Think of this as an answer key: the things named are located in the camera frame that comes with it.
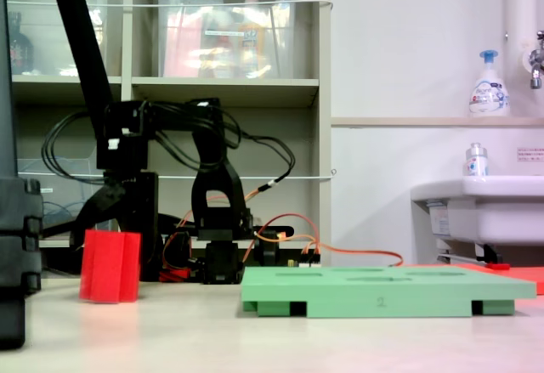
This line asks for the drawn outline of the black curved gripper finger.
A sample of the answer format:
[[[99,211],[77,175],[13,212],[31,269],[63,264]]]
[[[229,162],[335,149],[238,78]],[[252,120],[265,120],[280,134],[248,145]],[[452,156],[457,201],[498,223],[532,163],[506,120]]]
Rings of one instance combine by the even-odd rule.
[[[77,250],[84,245],[84,235],[98,223],[118,219],[123,213],[123,201],[127,190],[115,179],[107,178],[102,186],[87,202],[76,217],[71,228],[70,248]]]

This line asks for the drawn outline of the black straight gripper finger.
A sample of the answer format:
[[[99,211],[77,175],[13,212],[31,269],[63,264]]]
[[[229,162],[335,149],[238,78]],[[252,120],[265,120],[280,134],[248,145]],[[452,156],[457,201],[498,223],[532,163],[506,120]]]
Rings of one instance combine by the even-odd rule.
[[[124,193],[116,220],[121,231],[155,234],[158,224],[158,175],[140,172],[121,181]]]

